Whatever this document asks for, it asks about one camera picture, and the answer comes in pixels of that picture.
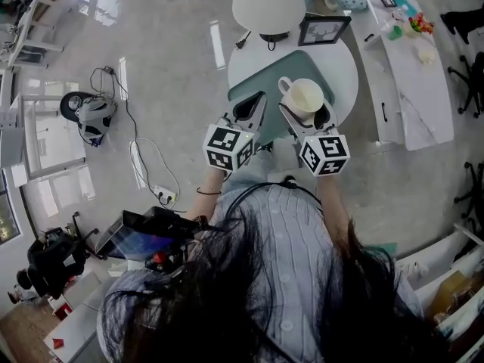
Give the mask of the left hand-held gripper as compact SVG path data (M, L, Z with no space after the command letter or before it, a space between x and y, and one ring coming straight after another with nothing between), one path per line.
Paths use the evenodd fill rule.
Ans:
M267 96L258 92L238 101L230 116L225 113L210 124L203 141L206 163L226 172L237 172L256 150L259 128L265 115Z

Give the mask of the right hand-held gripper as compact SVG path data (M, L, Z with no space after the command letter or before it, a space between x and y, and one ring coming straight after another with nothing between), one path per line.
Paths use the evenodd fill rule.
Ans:
M314 177L340 173L350 160L350 152L346 136L337 131L338 119L330 103L324 100L315 112L314 125L304 124L287 105L279 103L278 107L301 145L299 158L310 173Z

